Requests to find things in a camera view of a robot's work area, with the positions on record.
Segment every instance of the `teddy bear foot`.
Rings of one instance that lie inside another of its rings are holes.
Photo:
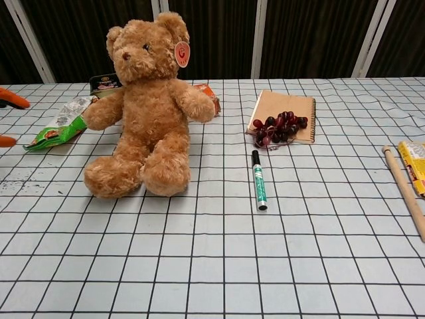
[[[152,155],[147,159],[143,168],[143,182],[148,191],[170,197],[186,190],[191,170],[185,154],[168,154],[167,158],[164,157]]]
[[[102,157],[89,164],[84,183],[96,197],[119,198],[138,188],[142,164],[115,157]]]

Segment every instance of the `green snack bag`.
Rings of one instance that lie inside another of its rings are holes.
[[[87,128],[82,118],[85,109],[97,99],[95,96],[79,96],[66,103],[57,116],[41,130],[26,150],[41,150],[66,143]]]

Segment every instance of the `teddy bear tag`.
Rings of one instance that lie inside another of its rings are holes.
[[[185,41],[180,41],[175,45],[174,55],[177,64],[181,68],[185,68],[189,63],[189,57],[191,55],[191,48]]]

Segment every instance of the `teddy bear ear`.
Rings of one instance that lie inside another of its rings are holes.
[[[119,37],[122,32],[121,27],[112,27],[109,29],[108,34],[106,35],[106,48],[108,50],[108,54],[110,58],[114,53],[114,42]]]
[[[189,33],[187,32],[186,23],[178,13],[160,13],[157,16],[155,23],[165,27],[171,33],[175,43],[180,41],[189,43]]]

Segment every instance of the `chip bag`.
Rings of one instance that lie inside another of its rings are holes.
[[[37,134],[30,145],[24,146],[26,150],[41,150],[63,144],[77,134],[83,132],[87,125],[82,118],[82,113],[97,99],[95,96],[79,96],[66,103],[58,115]]]
[[[415,191],[419,196],[425,197],[425,144],[401,141],[398,151]]]

